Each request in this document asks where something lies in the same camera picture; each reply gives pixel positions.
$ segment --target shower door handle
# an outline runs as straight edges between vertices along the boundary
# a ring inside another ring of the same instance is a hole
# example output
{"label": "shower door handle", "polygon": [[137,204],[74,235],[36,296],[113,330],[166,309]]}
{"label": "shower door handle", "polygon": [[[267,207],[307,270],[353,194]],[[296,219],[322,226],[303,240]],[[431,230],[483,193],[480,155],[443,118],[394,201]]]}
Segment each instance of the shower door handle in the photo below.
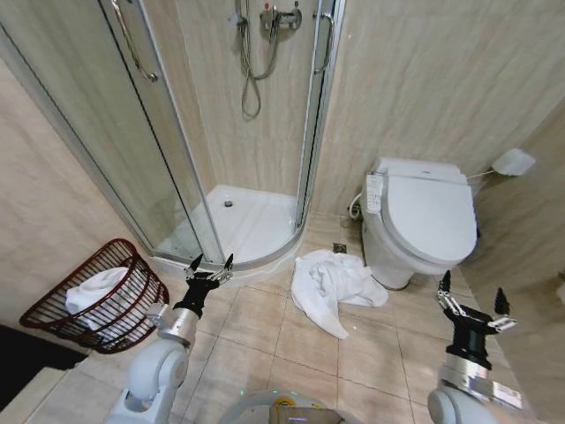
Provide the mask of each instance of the shower door handle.
{"label": "shower door handle", "polygon": [[334,17],[331,15],[331,13],[324,12],[321,14],[321,18],[328,20],[329,34],[328,41],[326,42],[326,55],[324,56],[324,64],[321,66],[321,68],[314,68],[314,73],[321,73],[326,70],[329,65],[329,59],[331,58],[332,48],[334,47]]}
{"label": "shower door handle", "polygon": [[110,0],[112,3],[112,7],[114,8],[114,13],[116,14],[117,22],[120,24],[120,28],[122,28],[122,34],[125,38],[125,43],[127,44],[127,48],[130,50],[132,54],[132,60],[135,64],[135,67],[138,68],[139,73],[148,81],[156,82],[159,77],[154,72],[147,72],[145,68],[141,65],[141,61],[139,60],[138,51],[135,49],[135,44],[133,43],[132,35],[130,34],[130,30],[127,29],[127,25],[125,24],[124,15],[122,14],[122,10],[120,9],[119,0]]}

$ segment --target toilet water hose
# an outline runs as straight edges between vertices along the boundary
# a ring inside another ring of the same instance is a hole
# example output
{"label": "toilet water hose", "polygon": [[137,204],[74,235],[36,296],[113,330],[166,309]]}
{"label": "toilet water hose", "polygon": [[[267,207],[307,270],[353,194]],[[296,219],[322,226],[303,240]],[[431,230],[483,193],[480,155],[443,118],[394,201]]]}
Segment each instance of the toilet water hose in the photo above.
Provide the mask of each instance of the toilet water hose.
{"label": "toilet water hose", "polygon": [[353,212],[353,205],[355,205],[355,202],[359,200],[359,198],[361,197],[361,194],[363,194],[363,192],[359,193],[359,194],[358,194],[357,196],[355,196],[355,197],[353,198],[353,200],[351,201],[350,210],[349,210],[350,218],[351,218],[351,219],[358,219],[358,218],[359,218],[359,215],[361,215],[361,208],[358,208],[355,212]]}

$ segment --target bidet seat control panel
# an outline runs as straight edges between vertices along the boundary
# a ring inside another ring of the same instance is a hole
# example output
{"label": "bidet seat control panel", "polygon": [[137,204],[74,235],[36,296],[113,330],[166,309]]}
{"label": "bidet seat control panel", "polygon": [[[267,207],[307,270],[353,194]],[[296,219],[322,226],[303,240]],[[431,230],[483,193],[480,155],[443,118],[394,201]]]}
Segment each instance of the bidet seat control panel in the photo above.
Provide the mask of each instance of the bidet seat control panel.
{"label": "bidet seat control panel", "polygon": [[367,212],[378,214],[380,212],[380,191],[382,190],[382,176],[378,174],[367,174],[365,190],[367,196]]}

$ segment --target shower hose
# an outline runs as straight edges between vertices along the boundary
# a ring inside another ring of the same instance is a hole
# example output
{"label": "shower hose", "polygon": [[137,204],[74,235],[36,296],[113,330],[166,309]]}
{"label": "shower hose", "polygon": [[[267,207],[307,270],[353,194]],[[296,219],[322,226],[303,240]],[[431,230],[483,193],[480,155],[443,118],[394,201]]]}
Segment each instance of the shower hose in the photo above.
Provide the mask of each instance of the shower hose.
{"label": "shower hose", "polygon": [[[244,90],[241,94],[241,110],[244,113],[245,118],[254,119],[259,115],[259,112],[261,111],[261,94],[259,87],[257,86],[257,81],[263,80],[268,77],[275,68],[275,58],[279,36],[278,18],[276,18],[276,22],[274,23],[275,29],[273,30],[272,35],[269,38],[269,44],[271,44],[273,47],[271,49],[271,58],[269,59],[267,69],[260,75],[255,75],[253,73],[251,60],[251,21],[249,20],[249,0],[245,0],[245,15],[243,16],[241,10],[239,10],[238,12],[240,15],[242,15],[243,18],[245,18],[245,24],[239,26],[239,35],[241,36],[241,69],[245,74]],[[252,87],[252,90],[255,92],[255,96],[257,97],[257,107],[253,111],[249,111],[245,106],[250,85]]]}

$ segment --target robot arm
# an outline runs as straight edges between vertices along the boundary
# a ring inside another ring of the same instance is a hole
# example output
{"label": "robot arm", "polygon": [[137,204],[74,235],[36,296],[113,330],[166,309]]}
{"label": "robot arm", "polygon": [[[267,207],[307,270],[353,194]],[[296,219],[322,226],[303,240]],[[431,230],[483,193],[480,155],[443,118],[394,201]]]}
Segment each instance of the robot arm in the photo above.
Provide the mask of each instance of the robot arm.
{"label": "robot arm", "polygon": [[232,276],[233,255],[224,268],[215,273],[196,272],[201,259],[202,255],[186,270],[189,288],[180,302],[173,308],[154,304],[147,310],[146,316],[157,327],[159,339],[133,360],[127,386],[107,423],[166,424],[169,421],[177,389],[186,377],[204,300],[211,290]]}
{"label": "robot arm", "polygon": [[446,348],[447,359],[439,372],[438,387],[428,397],[428,410],[435,424],[496,424],[484,401],[521,409],[522,399],[517,391],[488,378],[492,365],[487,360],[486,336],[514,327],[516,320],[509,317],[510,305],[502,289],[494,302],[494,312],[500,316],[493,319],[459,305],[451,296],[450,285],[448,271],[440,281],[437,298],[454,324],[453,342]]}

